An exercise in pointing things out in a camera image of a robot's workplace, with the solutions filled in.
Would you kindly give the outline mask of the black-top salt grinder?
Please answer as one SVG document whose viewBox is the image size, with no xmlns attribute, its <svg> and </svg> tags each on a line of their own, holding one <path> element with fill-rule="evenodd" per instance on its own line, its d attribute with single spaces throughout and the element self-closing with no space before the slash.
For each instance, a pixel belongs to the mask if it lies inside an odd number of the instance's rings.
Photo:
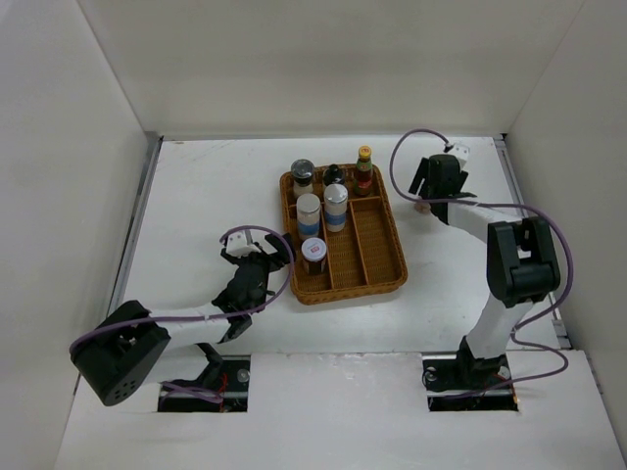
<svg viewBox="0 0 627 470">
<path fill-rule="evenodd" d="M 346 180 L 345 172 L 342 167 L 337 164 L 329 165 L 322 174 L 323 189 L 332 184 L 344 185 Z"/>
</svg>

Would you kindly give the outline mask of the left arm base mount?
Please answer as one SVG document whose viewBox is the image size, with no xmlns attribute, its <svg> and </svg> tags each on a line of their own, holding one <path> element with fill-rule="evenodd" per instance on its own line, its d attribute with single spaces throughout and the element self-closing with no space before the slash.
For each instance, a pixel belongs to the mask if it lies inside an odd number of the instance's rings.
<svg viewBox="0 0 627 470">
<path fill-rule="evenodd" d="M 158 412 L 234 413 L 248 410 L 251 380 L 249 355 L 221 355 L 207 343 L 190 351 L 202 369 L 190 379 L 168 379 L 176 388 L 161 386 Z"/>
</svg>

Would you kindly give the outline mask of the tall blue-label shaker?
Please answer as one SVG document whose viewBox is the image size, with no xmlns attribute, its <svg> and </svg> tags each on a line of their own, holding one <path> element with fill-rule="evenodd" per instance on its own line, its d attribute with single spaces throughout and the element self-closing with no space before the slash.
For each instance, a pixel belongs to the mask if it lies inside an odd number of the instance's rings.
<svg viewBox="0 0 627 470">
<path fill-rule="evenodd" d="M 317 237 L 320 230 L 320 200 L 313 193 L 301 195 L 296 202 L 297 227 L 301 240 Z"/>
<path fill-rule="evenodd" d="M 330 184 L 325 187 L 323 198 L 326 228 L 330 232 L 343 230 L 347 219 L 348 189 L 343 184 Z"/>
</svg>

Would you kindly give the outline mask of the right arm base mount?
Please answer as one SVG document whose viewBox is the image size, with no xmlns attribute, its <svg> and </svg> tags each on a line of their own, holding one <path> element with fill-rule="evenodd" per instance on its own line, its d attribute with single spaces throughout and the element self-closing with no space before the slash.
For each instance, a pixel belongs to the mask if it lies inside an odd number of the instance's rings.
<svg viewBox="0 0 627 470">
<path fill-rule="evenodd" d="M 433 412 L 517 411 L 513 385 L 496 388 L 511 378 L 504 354 L 475 362 L 458 355 L 426 355 L 422 383 Z"/>
</svg>

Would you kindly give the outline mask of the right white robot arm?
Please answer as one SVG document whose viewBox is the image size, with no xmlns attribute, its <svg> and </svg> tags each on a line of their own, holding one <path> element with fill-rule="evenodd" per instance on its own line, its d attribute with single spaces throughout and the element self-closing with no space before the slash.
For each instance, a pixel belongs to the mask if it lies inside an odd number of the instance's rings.
<svg viewBox="0 0 627 470">
<path fill-rule="evenodd" d="M 410 185 L 410 193 L 426 200 L 438 220 L 486 248 L 487 303 L 453 359 L 423 360 L 423 383 L 432 392 L 495 385 L 508 368 L 506 346 L 514 327 L 560 284 L 550 225 L 539 216 L 464 204 L 466 178 L 458 158 L 440 154 L 421 160 Z"/>
</svg>

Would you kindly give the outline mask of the spice jar white lid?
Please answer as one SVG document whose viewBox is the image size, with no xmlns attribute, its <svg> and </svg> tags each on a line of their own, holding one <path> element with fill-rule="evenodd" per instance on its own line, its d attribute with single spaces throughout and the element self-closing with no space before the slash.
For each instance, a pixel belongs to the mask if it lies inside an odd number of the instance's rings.
<svg viewBox="0 0 627 470">
<path fill-rule="evenodd" d="M 431 206 L 426 203 L 417 202 L 414 204 L 414 209 L 424 215 L 431 214 Z"/>
<path fill-rule="evenodd" d="M 304 270 L 309 275 L 321 274 L 326 267 L 327 246 L 317 237 L 305 240 L 301 246 Z"/>
</svg>

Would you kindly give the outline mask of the red sauce bottle yellow cap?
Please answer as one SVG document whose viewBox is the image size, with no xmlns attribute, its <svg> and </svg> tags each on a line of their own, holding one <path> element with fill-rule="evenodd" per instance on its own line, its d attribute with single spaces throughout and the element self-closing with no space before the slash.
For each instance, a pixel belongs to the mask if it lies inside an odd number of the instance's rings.
<svg viewBox="0 0 627 470">
<path fill-rule="evenodd" d="M 370 147 L 359 147 L 354 173 L 354 189 L 358 196 L 369 196 L 372 191 L 373 167 L 371 154 L 372 151 Z"/>
</svg>

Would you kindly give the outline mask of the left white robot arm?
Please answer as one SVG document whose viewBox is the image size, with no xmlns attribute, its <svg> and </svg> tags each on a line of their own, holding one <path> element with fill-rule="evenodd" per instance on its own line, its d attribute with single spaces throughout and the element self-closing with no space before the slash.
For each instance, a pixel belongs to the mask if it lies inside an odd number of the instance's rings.
<svg viewBox="0 0 627 470">
<path fill-rule="evenodd" d="M 255 226 L 244 225 L 221 236 L 223 259 L 234 265 L 233 277 L 207 305 L 158 313 L 137 300 L 126 301 L 94 330 L 70 346 L 72 364 L 101 403 L 117 405 L 146 383 L 159 383 L 164 397 L 185 394 L 214 405 L 224 402 L 228 376 L 217 345 L 240 337 L 253 316 L 278 299 L 268 287 L 271 273 L 295 272 L 296 250 L 290 234 L 266 229 L 266 251 L 252 238 Z M 165 371 L 166 355 L 187 347 L 203 355 L 186 367 L 186 378 Z"/>
</svg>

